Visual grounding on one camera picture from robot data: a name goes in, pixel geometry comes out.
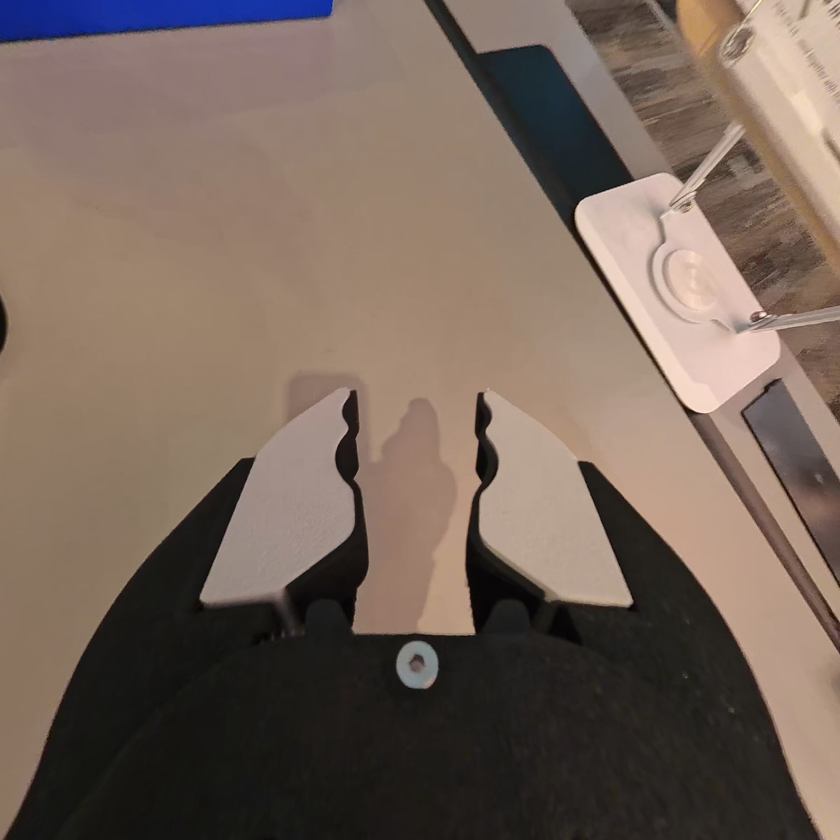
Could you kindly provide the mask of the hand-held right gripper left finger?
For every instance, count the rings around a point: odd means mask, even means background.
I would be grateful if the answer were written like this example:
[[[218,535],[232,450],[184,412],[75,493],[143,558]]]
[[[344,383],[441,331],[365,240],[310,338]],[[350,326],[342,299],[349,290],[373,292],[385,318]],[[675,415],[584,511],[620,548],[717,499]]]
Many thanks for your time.
[[[309,607],[338,604],[353,623],[369,570],[357,391],[340,387],[258,451],[200,594],[202,606],[269,605],[288,633]]]

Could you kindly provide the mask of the blue plastic bin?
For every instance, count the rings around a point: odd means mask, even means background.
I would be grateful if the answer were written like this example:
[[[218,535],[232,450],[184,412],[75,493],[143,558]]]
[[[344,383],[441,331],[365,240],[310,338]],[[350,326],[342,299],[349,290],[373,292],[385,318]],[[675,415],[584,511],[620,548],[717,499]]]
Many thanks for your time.
[[[2,1],[1,42],[327,18],[333,1]]]

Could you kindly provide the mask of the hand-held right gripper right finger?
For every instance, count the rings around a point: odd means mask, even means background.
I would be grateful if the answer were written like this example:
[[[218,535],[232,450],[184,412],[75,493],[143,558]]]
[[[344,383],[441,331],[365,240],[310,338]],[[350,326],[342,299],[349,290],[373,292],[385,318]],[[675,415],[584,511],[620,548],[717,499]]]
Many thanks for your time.
[[[546,426],[490,390],[476,399],[476,473],[466,575],[476,633],[517,602],[540,632],[563,630],[571,606],[634,599],[580,460]]]

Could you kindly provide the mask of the wooden backing board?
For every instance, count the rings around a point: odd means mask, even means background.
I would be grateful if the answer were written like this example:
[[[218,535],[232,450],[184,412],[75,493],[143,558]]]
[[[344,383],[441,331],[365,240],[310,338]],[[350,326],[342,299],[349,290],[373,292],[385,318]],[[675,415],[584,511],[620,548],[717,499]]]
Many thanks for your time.
[[[690,54],[829,261],[838,267],[839,151],[830,157],[770,77],[750,16],[761,2],[678,1]]]

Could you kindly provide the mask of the black desk flap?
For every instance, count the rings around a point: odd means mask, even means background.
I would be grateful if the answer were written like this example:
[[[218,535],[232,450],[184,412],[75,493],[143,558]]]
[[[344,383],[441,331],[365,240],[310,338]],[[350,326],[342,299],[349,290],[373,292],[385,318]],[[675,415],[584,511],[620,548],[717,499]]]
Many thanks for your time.
[[[497,49],[478,59],[511,111],[522,155],[568,229],[585,198],[632,181],[549,47]]]
[[[777,379],[742,410],[742,417],[839,582],[839,478],[792,394]]]

